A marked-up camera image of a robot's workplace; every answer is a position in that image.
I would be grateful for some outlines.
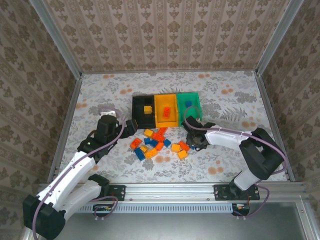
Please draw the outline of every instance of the yellow lego brick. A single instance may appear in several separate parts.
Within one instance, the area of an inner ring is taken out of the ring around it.
[[[180,158],[180,160],[185,159],[186,157],[188,157],[188,153],[185,150],[180,151],[178,152],[178,157]]]
[[[151,106],[144,106],[144,114],[152,114],[152,107]]]
[[[146,145],[143,145],[142,147],[140,147],[140,149],[142,150],[142,152],[145,154],[146,152],[148,152],[149,148]]]
[[[154,132],[151,131],[150,129],[146,129],[144,131],[144,135],[147,136],[148,138],[151,138],[152,134],[154,134]]]
[[[147,159],[151,159],[152,157],[157,155],[157,153],[158,153],[157,149],[153,148],[150,151],[146,152],[144,155]]]
[[[178,153],[180,151],[180,149],[181,149],[181,147],[179,144],[172,144],[172,147],[171,147],[172,152]]]

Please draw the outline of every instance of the wall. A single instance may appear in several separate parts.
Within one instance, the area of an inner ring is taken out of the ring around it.
[[[262,75],[297,181],[320,219],[320,1],[305,0]]]
[[[75,79],[27,0],[0,4],[0,239],[23,226],[22,201],[46,182]]]
[[[250,69],[289,0],[45,0],[83,72]]]

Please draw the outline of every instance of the lego brick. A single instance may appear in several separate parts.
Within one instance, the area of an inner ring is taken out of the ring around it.
[[[180,150],[181,150],[181,147],[179,144],[172,144],[172,147],[171,147],[172,152],[178,153]]]
[[[147,159],[151,159],[155,155],[157,155],[158,151],[155,148],[152,148],[150,151],[146,152],[144,155]]]
[[[192,106],[192,102],[191,101],[186,101],[185,102],[185,107],[188,108],[188,107],[191,107]]]
[[[134,150],[136,149],[140,144],[142,143],[142,140],[139,138],[136,138],[133,140],[133,142],[130,144],[130,147]]]
[[[186,117],[193,116],[195,119],[200,118],[202,120],[202,109],[200,105],[199,95],[196,92],[189,93],[178,93],[176,95],[178,112],[179,112],[179,126],[182,127],[181,123],[184,121],[184,114],[187,109],[187,102],[191,102],[191,106],[195,106],[200,111],[200,116],[198,116],[198,111],[195,108],[190,108],[186,113]]]
[[[146,156],[144,155],[144,152],[138,147],[137,149],[134,150],[135,154],[139,158],[140,161],[146,159]]]
[[[152,139],[151,142],[150,142],[150,145],[151,145],[152,147],[154,147],[154,148],[157,146],[157,144],[158,144],[158,141],[155,140],[155,139]]]
[[[148,145],[151,143],[151,138],[147,137],[144,139],[144,144]]]
[[[186,152],[190,150],[190,147],[185,142],[180,141],[178,144],[180,145],[182,150],[185,150]]]
[[[133,96],[132,119],[136,121],[138,129],[154,129],[156,128],[155,110],[151,114],[145,114],[145,106],[155,109],[154,95]]]
[[[165,145],[166,148],[169,147],[170,144],[171,144],[171,142],[170,142],[168,139],[165,139],[165,140],[163,141],[163,143],[164,143],[164,145]]]
[[[163,142],[159,142],[156,146],[155,149],[159,152],[163,147],[164,147],[164,143]]]
[[[160,135],[165,135],[165,133],[166,133],[166,131],[167,131],[167,127],[161,127],[160,129],[159,129],[159,131],[158,131],[158,134],[160,134]]]
[[[143,110],[144,110],[144,114],[152,114],[152,107],[151,106],[144,106]]]
[[[165,119],[170,118],[170,111],[171,111],[171,107],[165,106],[164,107],[164,111],[163,111],[163,117]]]
[[[161,142],[161,143],[165,140],[164,136],[162,136],[162,135],[160,135],[159,133],[156,133],[156,132],[152,135],[152,138],[154,140],[157,140],[158,142]]]
[[[155,126],[169,128],[179,126],[179,112],[176,94],[158,94],[154,96]],[[164,117],[165,108],[170,108],[168,118]]]
[[[145,154],[146,152],[148,152],[149,148],[146,145],[143,145],[140,147],[140,149],[142,150],[142,152]]]
[[[185,159],[186,157],[188,157],[188,153],[185,150],[182,150],[178,152],[178,157],[180,158],[180,160]]]
[[[150,130],[150,129],[146,129],[146,130],[144,131],[144,135],[145,135],[146,137],[148,137],[148,138],[151,138],[152,134],[154,134],[154,132],[153,132],[152,130]]]

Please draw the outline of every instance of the purple cable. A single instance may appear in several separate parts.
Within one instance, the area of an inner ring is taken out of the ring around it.
[[[34,216],[33,216],[33,220],[32,220],[32,234],[33,234],[33,238],[34,240],[39,240],[37,237],[37,232],[36,232],[36,222],[37,222],[37,217],[40,211],[40,208],[42,207],[42,205],[44,204],[44,202],[47,200],[47,198],[49,196],[51,196],[52,192],[55,190],[55,188],[58,186],[58,184],[61,182],[61,180],[71,171],[71,169],[73,169],[79,162],[81,162],[83,159],[85,159],[86,157],[95,154],[96,152],[99,152],[100,150],[114,144],[120,137],[121,134],[124,132],[125,129],[125,121],[124,121],[124,117],[122,116],[122,114],[115,108],[113,107],[108,107],[109,110],[115,111],[117,113],[117,115],[120,117],[121,121],[122,121],[122,127],[121,130],[118,134],[118,136],[115,137],[115,139],[113,139],[111,142],[108,142],[106,145],[103,145],[91,152],[89,152],[88,154],[80,157],[77,161],[74,162],[74,164],[72,164],[65,172],[64,174],[62,174],[59,179],[56,181],[56,183],[50,188],[50,190],[48,191],[48,193],[44,196],[44,198],[41,200],[41,202],[39,203],[38,207],[36,208],[35,212],[34,212]]]
[[[256,185],[258,188],[261,188],[261,189],[266,190],[266,197],[265,197],[265,199],[263,200],[262,204],[258,207],[257,210],[255,210],[253,213],[251,213],[251,214],[249,214],[249,215],[247,215],[247,216],[243,216],[240,212],[233,210],[234,213],[236,213],[236,214],[238,214],[238,215],[240,215],[240,216],[242,216],[242,217],[244,217],[244,218],[249,218],[249,217],[252,217],[253,215],[257,214],[257,213],[262,209],[262,207],[266,204],[266,202],[267,202],[267,200],[268,200],[268,198],[269,198],[269,195],[270,195],[269,189],[266,188],[265,186],[259,186],[258,184],[255,184],[255,185]]]
[[[236,134],[236,135],[240,135],[240,136],[246,136],[246,137],[249,137],[249,138],[252,138],[264,145],[267,145],[269,148],[275,150],[284,160],[284,166],[282,169],[278,170],[278,171],[275,171],[272,173],[272,175],[274,174],[278,174],[278,173],[281,173],[281,172],[284,172],[287,167],[289,166],[289,160],[288,158],[284,155],[284,153],[277,147],[273,146],[272,144],[270,144],[269,142],[265,141],[265,140],[262,140],[256,136],[252,136],[251,134],[248,134],[248,133],[245,133],[245,132],[242,132],[242,131],[236,131],[236,130],[231,130],[231,129],[226,129],[226,128],[222,128],[222,127],[211,127],[211,128],[199,128],[199,127],[194,127],[192,126],[190,123],[188,123],[187,121],[187,112],[189,109],[196,109],[198,111],[198,116],[200,116],[200,110],[196,107],[196,106],[189,106],[185,112],[184,112],[184,122],[185,124],[191,128],[191,129],[195,129],[195,130],[199,130],[199,131],[220,131],[220,132],[223,132],[223,133],[228,133],[228,134]]]
[[[98,202],[98,201],[100,201],[100,200],[104,200],[104,199],[114,199],[115,200],[115,205],[113,206],[113,208],[111,209],[111,211],[104,217],[105,219],[106,218],[108,218],[113,212],[114,212],[114,210],[116,209],[116,207],[117,207],[117,205],[118,205],[118,198],[116,197],[116,196],[104,196],[104,197],[100,197],[100,198],[97,198],[97,199],[93,199],[93,200],[91,200],[89,203],[94,203],[94,202]],[[103,208],[103,206],[101,206],[101,207],[96,207],[95,209],[94,209],[94,216],[97,218],[98,216],[97,216],[97,210],[98,209],[101,209],[101,208]]]

